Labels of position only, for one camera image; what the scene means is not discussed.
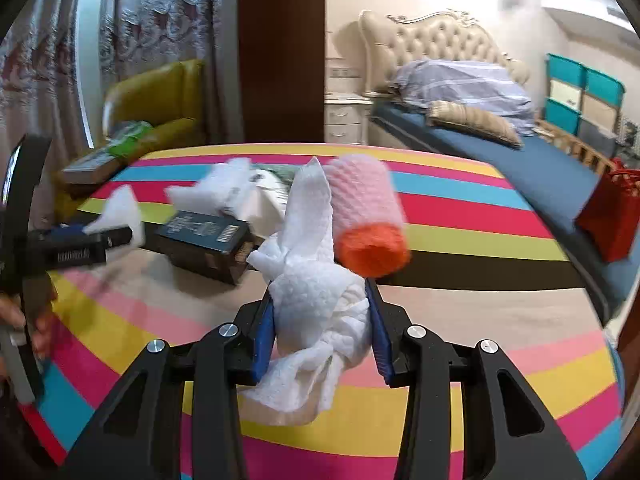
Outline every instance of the curtain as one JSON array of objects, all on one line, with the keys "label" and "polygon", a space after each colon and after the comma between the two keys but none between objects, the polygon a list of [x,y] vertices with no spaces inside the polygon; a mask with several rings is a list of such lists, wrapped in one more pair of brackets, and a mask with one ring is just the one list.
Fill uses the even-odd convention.
[{"label": "curtain", "polygon": [[214,49],[220,0],[102,0],[100,70],[115,82],[174,61],[203,59],[206,129],[219,142]]},{"label": "curtain", "polygon": [[0,45],[0,172],[25,133],[52,138],[31,207],[35,226],[52,220],[49,173],[87,147],[74,71],[76,1],[29,0]]}]

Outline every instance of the cardboard box on chair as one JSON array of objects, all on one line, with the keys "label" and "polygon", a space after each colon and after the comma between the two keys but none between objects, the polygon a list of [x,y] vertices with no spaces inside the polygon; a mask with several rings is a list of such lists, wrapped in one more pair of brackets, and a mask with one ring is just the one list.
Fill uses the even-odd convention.
[{"label": "cardboard box on chair", "polygon": [[176,267],[237,285],[254,248],[249,224],[232,217],[178,211],[156,231]]}]

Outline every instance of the striped tablecloth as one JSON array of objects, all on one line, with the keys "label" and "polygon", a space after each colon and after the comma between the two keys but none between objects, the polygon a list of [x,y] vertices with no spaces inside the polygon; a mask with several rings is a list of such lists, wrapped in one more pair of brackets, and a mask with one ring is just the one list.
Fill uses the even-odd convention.
[{"label": "striped tablecloth", "polygon": [[[381,280],[386,301],[442,338],[500,344],[540,395],[589,479],[620,443],[620,398],[596,315],[573,267],[529,204],[494,168],[449,156],[327,144],[243,144],[147,155],[82,207],[97,214],[123,184],[134,189],[149,225],[173,213],[164,188],[189,186],[212,164],[248,156],[263,164],[322,163],[343,153],[386,161],[407,217],[411,263]],[[229,289],[173,269],[139,250],[91,271],[54,277],[60,299],[57,341],[46,394],[25,416],[62,461],[94,409],[147,341],[201,338],[261,297],[264,282],[248,272]],[[183,405],[181,465],[191,475],[191,398]],[[452,479],[462,477],[462,404],[452,384]],[[257,479],[375,480],[393,476],[406,390],[388,389],[372,356],[340,380],[329,412],[300,428],[242,422],[249,472]]]}]

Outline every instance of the human hand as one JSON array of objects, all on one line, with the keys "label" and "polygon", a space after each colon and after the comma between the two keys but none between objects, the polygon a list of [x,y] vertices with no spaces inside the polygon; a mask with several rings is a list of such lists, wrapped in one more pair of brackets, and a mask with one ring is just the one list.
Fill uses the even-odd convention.
[{"label": "human hand", "polygon": [[[51,350],[51,334],[53,328],[53,311],[51,301],[58,298],[58,292],[55,286],[51,285],[51,294],[49,303],[47,303],[40,311],[40,315],[34,323],[34,332],[31,333],[31,346],[39,359],[46,358]],[[25,324],[24,314],[20,310],[15,301],[0,294],[0,320],[8,323],[14,328],[23,328]],[[0,356],[0,381],[7,377],[4,359]]]}]

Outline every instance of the silver screw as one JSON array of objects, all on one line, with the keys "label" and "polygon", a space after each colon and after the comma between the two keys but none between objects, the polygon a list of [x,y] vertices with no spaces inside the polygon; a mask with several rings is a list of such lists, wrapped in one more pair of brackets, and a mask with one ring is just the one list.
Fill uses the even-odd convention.
[{"label": "silver screw", "polygon": [[498,351],[498,343],[490,339],[485,339],[480,342],[480,348],[488,354],[495,354]]},{"label": "silver screw", "polygon": [[162,341],[162,339],[153,339],[153,341],[149,341],[149,343],[147,343],[146,350],[152,354],[157,354],[164,350],[164,341]]},{"label": "silver screw", "polygon": [[235,326],[233,323],[226,323],[220,327],[220,330],[218,330],[218,333],[222,337],[233,337],[238,333],[238,327]]},{"label": "silver screw", "polygon": [[427,335],[427,329],[420,325],[411,325],[406,329],[406,332],[414,339],[422,339]]}]

